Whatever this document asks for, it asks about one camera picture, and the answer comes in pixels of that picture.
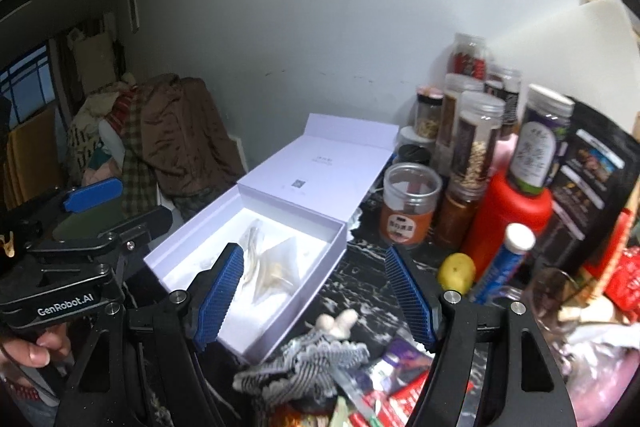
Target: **black snack bag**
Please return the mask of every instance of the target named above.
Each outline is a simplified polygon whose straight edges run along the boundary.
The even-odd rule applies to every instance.
[[[640,175],[640,144],[575,102],[561,166],[549,190],[554,213],[532,250],[536,269],[575,273],[609,237]]]

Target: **human hand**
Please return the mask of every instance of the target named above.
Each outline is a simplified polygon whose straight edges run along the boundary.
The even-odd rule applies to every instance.
[[[14,338],[0,338],[0,343],[12,359],[26,367],[45,367],[51,360],[63,360],[71,352],[71,342],[66,336],[66,324],[47,328],[35,344]],[[14,383],[31,387],[30,382],[1,351],[0,372]]]

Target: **white bottle cap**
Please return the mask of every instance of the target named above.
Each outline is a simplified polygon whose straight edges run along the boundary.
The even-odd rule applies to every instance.
[[[536,236],[529,227],[511,223],[504,232],[504,245],[513,253],[527,253],[536,243]]]

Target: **lemon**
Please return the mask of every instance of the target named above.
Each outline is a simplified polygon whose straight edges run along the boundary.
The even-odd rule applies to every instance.
[[[445,290],[455,290],[461,295],[468,292],[476,277],[476,265],[465,253],[452,253],[438,270],[438,282]]]

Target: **window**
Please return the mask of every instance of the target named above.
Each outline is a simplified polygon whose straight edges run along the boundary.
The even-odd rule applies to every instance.
[[[27,120],[47,103],[53,91],[47,47],[41,46],[0,71],[0,92],[12,103],[9,128]]]

